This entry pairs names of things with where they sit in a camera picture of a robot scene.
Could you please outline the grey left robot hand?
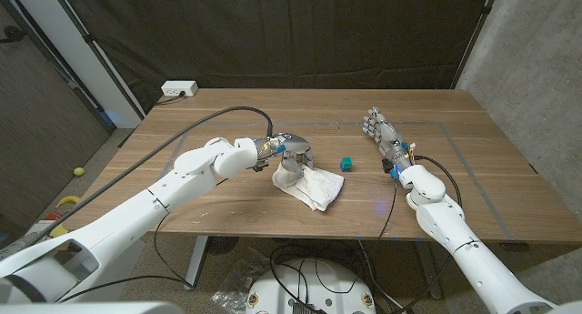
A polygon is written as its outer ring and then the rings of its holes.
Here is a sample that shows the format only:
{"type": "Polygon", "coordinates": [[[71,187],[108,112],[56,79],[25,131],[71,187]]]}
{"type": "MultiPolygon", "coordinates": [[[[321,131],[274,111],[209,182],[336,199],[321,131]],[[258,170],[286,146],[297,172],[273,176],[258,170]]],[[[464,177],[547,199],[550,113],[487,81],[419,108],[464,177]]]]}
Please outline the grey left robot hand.
{"type": "Polygon", "coordinates": [[[255,171],[268,166],[271,157],[280,157],[283,169],[302,175],[305,167],[313,167],[313,153],[310,144],[302,137],[279,133],[275,136],[254,140],[257,150],[255,171]]]}

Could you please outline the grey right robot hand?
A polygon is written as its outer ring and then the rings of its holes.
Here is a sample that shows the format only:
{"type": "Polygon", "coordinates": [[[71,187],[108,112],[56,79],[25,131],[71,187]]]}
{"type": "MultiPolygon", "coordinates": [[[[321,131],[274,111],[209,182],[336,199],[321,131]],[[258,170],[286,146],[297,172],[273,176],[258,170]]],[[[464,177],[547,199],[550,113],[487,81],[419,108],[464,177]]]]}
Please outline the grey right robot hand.
{"type": "Polygon", "coordinates": [[[412,166],[404,139],[377,106],[367,110],[362,129],[376,142],[383,158],[393,166],[402,170],[412,166]]]}

